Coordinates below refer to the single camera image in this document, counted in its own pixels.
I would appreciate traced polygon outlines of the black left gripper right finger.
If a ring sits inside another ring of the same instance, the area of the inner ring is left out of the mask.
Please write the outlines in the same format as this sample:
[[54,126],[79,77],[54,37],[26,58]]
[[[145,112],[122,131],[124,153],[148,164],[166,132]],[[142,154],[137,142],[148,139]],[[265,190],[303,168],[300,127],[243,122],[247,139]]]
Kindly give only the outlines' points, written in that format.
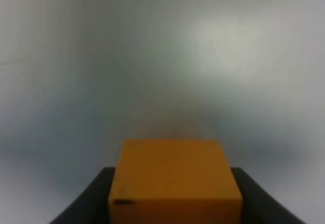
[[243,169],[231,168],[243,198],[241,223],[304,224],[261,186]]

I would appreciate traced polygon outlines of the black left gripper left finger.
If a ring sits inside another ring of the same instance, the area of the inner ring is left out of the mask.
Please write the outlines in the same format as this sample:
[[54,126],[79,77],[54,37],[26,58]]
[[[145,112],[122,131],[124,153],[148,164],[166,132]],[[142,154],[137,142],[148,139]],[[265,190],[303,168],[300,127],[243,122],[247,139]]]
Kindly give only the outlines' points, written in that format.
[[114,167],[103,168],[83,193],[52,223],[54,224],[108,224],[108,196],[115,173]]

